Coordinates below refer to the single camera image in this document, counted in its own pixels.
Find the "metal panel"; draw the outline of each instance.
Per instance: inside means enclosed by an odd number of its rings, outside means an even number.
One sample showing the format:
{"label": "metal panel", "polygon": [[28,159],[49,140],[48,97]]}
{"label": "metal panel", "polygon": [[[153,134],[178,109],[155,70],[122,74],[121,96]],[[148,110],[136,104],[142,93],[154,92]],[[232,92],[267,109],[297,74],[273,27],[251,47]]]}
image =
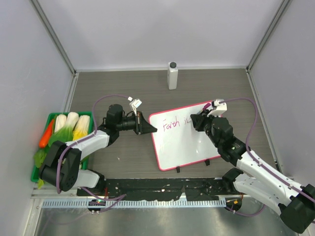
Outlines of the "metal panel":
{"label": "metal panel", "polygon": [[[106,206],[89,206],[89,202],[93,198],[85,199],[46,199],[42,208],[104,208]],[[107,201],[106,205],[110,206],[114,201]],[[185,196],[182,196],[177,201],[120,201],[114,208],[185,208],[185,207],[225,207],[225,199],[213,200],[213,201],[190,201],[186,200]]]}
{"label": "metal panel", "polygon": [[[242,212],[254,213],[261,204],[243,199]],[[269,208],[256,217],[246,218],[219,208],[113,209],[87,214],[82,209],[43,209],[35,236],[296,236]],[[47,222],[67,223],[60,226]]]}

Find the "cable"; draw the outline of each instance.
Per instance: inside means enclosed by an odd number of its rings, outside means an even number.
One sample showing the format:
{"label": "cable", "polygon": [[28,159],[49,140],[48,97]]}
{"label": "cable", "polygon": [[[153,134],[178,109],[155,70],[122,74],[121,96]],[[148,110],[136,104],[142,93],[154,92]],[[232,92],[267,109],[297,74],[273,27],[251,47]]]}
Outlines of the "cable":
{"label": "cable", "polygon": [[94,132],[89,135],[89,136],[86,136],[80,140],[78,140],[77,142],[74,142],[72,144],[70,144],[69,146],[67,146],[65,148],[65,150],[62,152],[62,154],[60,155],[59,157],[59,160],[58,160],[58,166],[57,166],[57,177],[56,177],[56,188],[57,188],[57,193],[60,194],[61,193],[61,190],[60,190],[60,170],[61,170],[61,164],[63,162],[63,157],[64,155],[66,154],[66,152],[72,148],[74,145],[77,145],[85,140],[88,140],[90,139],[91,137],[93,137],[96,132],[97,132],[97,124],[96,124],[96,118],[95,118],[95,113],[94,113],[94,110],[95,110],[95,106],[96,104],[103,100],[104,98],[107,98],[107,97],[113,97],[113,96],[117,96],[117,97],[124,97],[124,98],[128,98],[128,96],[125,96],[125,95],[120,95],[120,94],[112,94],[112,95],[107,95],[107,96],[103,96],[101,97],[99,100],[97,100],[94,104],[93,104],[93,107],[92,107],[92,117],[93,117],[93,122],[94,122]]}
{"label": "cable", "polygon": [[235,214],[241,215],[241,216],[254,217],[254,216],[257,216],[257,215],[261,214],[262,211],[266,208],[266,205],[264,204],[264,205],[262,206],[262,208],[261,208],[258,212],[254,213],[254,214],[245,214],[245,213],[241,213],[241,212],[234,211],[234,210],[233,210],[233,206],[232,206],[232,208],[229,208],[228,206],[225,207],[225,208],[228,209],[229,211],[233,212],[233,214],[235,213]]}
{"label": "cable", "polygon": [[251,129],[250,131],[248,132],[248,135],[246,137],[246,142],[245,142],[245,145],[246,145],[246,150],[248,152],[248,154],[251,156],[251,158],[257,162],[263,169],[265,169],[269,174],[271,174],[273,177],[275,177],[277,180],[279,180],[280,182],[282,182],[283,184],[285,184],[286,186],[288,186],[289,188],[293,189],[294,191],[300,193],[301,195],[303,195],[304,197],[306,197],[308,200],[310,200],[311,202],[315,203],[315,199],[313,199],[312,197],[310,197],[309,195],[307,195],[306,193],[302,192],[301,190],[297,189],[296,187],[294,186],[290,186],[290,184],[288,182],[286,182],[284,179],[282,179],[281,177],[277,176],[275,173],[273,173],[271,170],[269,170],[266,166],[264,166],[262,163],[259,162],[258,159],[256,159],[253,154],[251,154],[251,151],[250,151],[250,148],[249,148],[249,139],[250,139],[250,136],[252,134],[252,131],[256,125],[256,122],[257,122],[257,114],[258,114],[258,108],[257,108],[257,105],[256,103],[248,98],[248,97],[239,97],[239,98],[233,98],[233,99],[228,99],[228,100],[225,100],[225,101],[221,101],[220,103],[224,103],[224,102],[232,102],[232,101],[237,101],[237,100],[246,100],[246,101],[249,101],[253,104],[254,108],[255,108],[255,119],[254,119],[254,122],[251,126]]}
{"label": "cable", "polygon": [[100,198],[99,196],[95,195],[94,193],[92,193],[90,190],[88,190],[86,187],[81,187],[81,189],[83,189],[84,191],[86,191],[88,194],[90,194],[91,196],[103,200],[103,201],[115,201],[115,200],[120,200],[120,198],[124,198],[126,196],[126,194],[120,195],[119,197],[116,198],[111,198],[111,199],[106,199],[106,198]]}

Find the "marker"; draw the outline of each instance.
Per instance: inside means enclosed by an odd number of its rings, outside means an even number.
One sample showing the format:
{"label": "marker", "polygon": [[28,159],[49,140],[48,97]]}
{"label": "marker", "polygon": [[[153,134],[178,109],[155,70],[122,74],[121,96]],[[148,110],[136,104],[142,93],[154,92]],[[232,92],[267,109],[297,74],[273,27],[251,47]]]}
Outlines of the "marker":
{"label": "marker", "polygon": [[210,107],[211,106],[211,103],[207,103],[198,113],[197,113],[197,115],[198,114],[200,114],[200,113],[202,113],[204,110],[206,110],[208,107]]}

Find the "black bottle cap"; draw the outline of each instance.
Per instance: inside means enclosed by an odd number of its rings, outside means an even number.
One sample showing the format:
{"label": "black bottle cap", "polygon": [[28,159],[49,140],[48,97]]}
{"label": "black bottle cap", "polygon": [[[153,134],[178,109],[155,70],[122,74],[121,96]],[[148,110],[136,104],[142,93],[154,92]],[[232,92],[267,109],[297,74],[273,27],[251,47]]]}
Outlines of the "black bottle cap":
{"label": "black bottle cap", "polygon": [[169,64],[169,66],[174,69],[174,68],[176,68],[177,65],[176,65],[176,62],[171,62]]}

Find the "white wall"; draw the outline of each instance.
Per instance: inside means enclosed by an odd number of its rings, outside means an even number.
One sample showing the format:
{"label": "white wall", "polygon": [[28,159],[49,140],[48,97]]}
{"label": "white wall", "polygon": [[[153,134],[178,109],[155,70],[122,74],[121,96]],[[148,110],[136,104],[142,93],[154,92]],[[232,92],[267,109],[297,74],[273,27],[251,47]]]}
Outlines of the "white wall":
{"label": "white wall", "polygon": [[282,0],[40,0],[76,69],[247,66]]}
{"label": "white wall", "polygon": [[315,1],[294,0],[252,70],[282,169],[315,186]]}
{"label": "white wall", "polygon": [[21,236],[32,156],[50,112],[62,111],[71,73],[27,0],[0,3],[0,231]]}

